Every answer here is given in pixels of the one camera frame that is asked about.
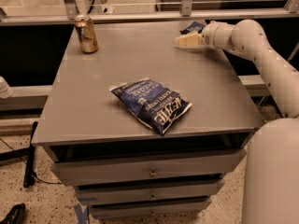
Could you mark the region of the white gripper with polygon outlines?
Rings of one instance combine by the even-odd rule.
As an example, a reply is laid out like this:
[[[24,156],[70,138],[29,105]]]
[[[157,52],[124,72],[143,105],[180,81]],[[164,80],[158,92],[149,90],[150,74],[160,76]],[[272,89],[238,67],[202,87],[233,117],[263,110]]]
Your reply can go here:
[[[178,46],[196,48],[203,44],[210,49],[234,50],[232,34],[235,26],[227,22],[211,21],[201,34],[189,33],[175,38]]]

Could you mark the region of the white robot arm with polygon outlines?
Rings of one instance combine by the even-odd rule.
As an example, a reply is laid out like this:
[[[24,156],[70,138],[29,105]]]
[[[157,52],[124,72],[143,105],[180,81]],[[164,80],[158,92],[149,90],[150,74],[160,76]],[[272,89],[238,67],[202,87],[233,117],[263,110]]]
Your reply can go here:
[[[242,224],[299,224],[299,72],[269,44],[254,20],[211,21],[175,38],[185,49],[223,49],[253,62],[282,115],[250,139]]]

